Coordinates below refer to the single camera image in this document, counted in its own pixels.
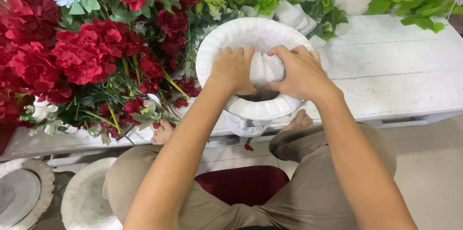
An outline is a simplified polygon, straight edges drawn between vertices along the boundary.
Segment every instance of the hand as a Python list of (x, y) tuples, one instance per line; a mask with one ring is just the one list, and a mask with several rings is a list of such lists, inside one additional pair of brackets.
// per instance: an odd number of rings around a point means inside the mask
[(233, 53), (231, 48), (226, 47), (214, 60), (208, 80), (231, 86), (232, 92), (236, 95), (255, 94), (257, 90), (249, 81), (254, 47), (249, 46), (244, 55), (243, 52), (242, 47), (238, 47)]
[(315, 105), (332, 97), (343, 97), (342, 91), (322, 69), (318, 52), (309, 52), (303, 45), (291, 51), (279, 45), (271, 48), (267, 55), (277, 55), (286, 69), (285, 79), (268, 83), (267, 89), (282, 92), (293, 98), (310, 100)]

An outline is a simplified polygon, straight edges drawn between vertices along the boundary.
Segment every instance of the bare foot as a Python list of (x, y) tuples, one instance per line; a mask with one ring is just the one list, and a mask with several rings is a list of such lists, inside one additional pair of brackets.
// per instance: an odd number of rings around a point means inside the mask
[(156, 132), (154, 132), (151, 143), (153, 143), (153, 145), (166, 144), (173, 132), (174, 128), (171, 124), (167, 120), (161, 120), (161, 125), (157, 128)]
[(313, 126), (313, 120), (307, 115), (306, 110), (299, 110), (294, 119), (279, 133), (292, 129), (302, 129)]

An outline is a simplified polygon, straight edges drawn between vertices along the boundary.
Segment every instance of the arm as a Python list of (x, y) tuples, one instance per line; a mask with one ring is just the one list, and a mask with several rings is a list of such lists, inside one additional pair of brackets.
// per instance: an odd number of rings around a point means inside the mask
[(318, 53), (304, 46), (291, 51), (278, 46), (268, 52), (275, 54), (285, 64), (286, 78), (268, 88), (317, 107), (339, 183), (360, 229), (417, 230), (394, 179), (357, 125), (343, 92), (321, 68)]
[(178, 216), (204, 146), (232, 94), (256, 92), (249, 81), (254, 48), (219, 54), (196, 101), (148, 170), (125, 221), (125, 230), (178, 229)]

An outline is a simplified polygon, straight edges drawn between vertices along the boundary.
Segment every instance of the khaki pants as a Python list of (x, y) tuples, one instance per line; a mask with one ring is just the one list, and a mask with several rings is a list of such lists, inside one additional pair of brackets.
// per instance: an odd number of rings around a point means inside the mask
[[(392, 175), (396, 156), (392, 141), (380, 130), (359, 124)], [(339, 185), (322, 126), (285, 131), (275, 136), (269, 149), (281, 160), (298, 162), (293, 178), (266, 204), (232, 206), (204, 191), (194, 182), (183, 203), (182, 230), (235, 230), (274, 225), (289, 230), (358, 229), (356, 219)], [(159, 146), (137, 146), (122, 154), (108, 170), (103, 196), (124, 223)]]

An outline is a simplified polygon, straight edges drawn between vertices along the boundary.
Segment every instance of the tile floor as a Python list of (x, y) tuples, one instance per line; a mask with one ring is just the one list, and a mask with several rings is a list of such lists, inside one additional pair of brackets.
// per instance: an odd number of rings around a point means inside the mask
[[(463, 229), (463, 115), (425, 126), (388, 128), (396, 144), (395, 180), (420, 230)], [(198, 174), (227, 168), (270, 165), (291, 178), (296, 163), (281, 161), (258, 141), (243, 146), (207, 148)], [(57, 171), (78, 172), (87, 164), (60, 166)]]

